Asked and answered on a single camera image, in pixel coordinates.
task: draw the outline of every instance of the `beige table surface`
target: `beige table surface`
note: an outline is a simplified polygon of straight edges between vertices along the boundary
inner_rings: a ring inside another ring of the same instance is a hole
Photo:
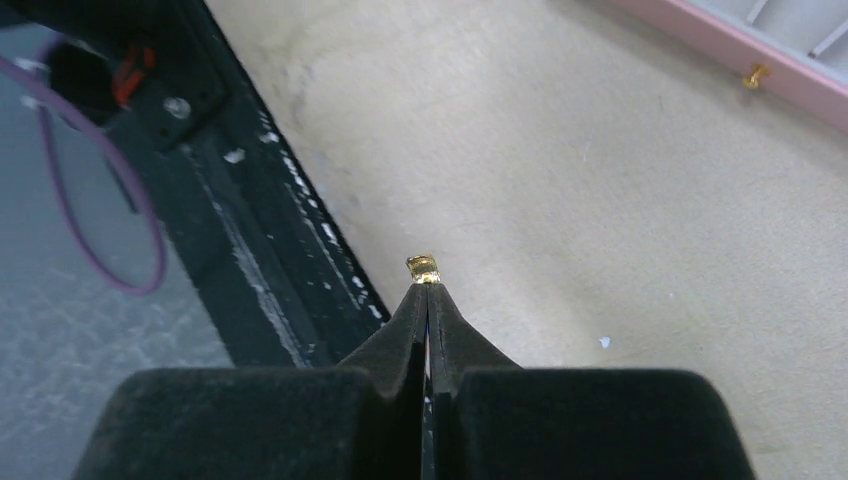
[[[700,372],[848,478],[844,134],[602,2],[209,3],[389,308],[432,252],[522,365]]]

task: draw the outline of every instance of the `small gold object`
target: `small gold object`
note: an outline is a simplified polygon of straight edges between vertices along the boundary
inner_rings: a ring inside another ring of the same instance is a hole
[[[436,266],[436,259],[432,255],[407,258],[406,266],[415,283],[442,283],[439,278],[439,267]]]
[[[760,80],[771,75],[771,69],[759,63],[755,63],[751,68],[753,71],[742,79],[742,85],[749,90],[756,90],[760,88]]]

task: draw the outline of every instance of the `small white debris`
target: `small white debris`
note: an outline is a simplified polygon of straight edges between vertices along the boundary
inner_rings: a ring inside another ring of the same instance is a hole
[[[380,313],[379,310],[377,310],[377,307],[375,307],[374,305],[368,305],[368,308],[371,309],[371,315],[374,315],[374,318],[376,318],[377,320],[383,318],[383,314]]]
[[[29,95],[21,95],[21,104],[32,110],[35,110],[41,106],[41,102],[38,101],[38,99],[30,97]]]
[[[338,247],[339,239],[336,238],[336,234],[333,233],[333,227],[331,227],[329,223],[322,223],[321,228],[324,229],[324,233],[327,234],[327,238],[330,239],[330,243]]]
[[[224,160],[226,160],[227,163],[231,163],[231,164],[235,165],[237,163],[241,163],[242,161],[244,161],[244,157],[245,157],[244,149],[243,148],[237,148],[237,149],[233,150],[232,152],[224,155]]]
[[[16,58],[15,65],[20,67],[22,70],[26,70],[27,72],[34,72],[36,70],[43,70],[45,72],[49,71],[47,65],[36,62],[35,60],[30,60],[28,58]]]
[[[265,132],[259,136],[259,141],[262,143],[280,143],[280,136],[274,132]]]

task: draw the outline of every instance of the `black metal frame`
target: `black metal frame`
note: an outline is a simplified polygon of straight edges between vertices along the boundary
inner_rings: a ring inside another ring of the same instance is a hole
[[[233,362],[335,364],[388,320],[385,306],[204,2],[160,2],[149,24],[156,74],[109,136]],[[188,101],[190,116],[167,112],[167,98]]]

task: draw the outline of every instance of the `gold pin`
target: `gold pin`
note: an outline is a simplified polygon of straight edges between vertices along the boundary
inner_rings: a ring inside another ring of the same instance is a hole
[[[760,80],[771,75],[771,69],[759,63],[755,63],[751,68],[753,71],[742,79],[742,85],[749,90],[756,90],[760,88]]]
[[[418,255],[406,259],[406,267],[412,274],[415,283],[442,283],[439,278],[439,267],[432,255]]]

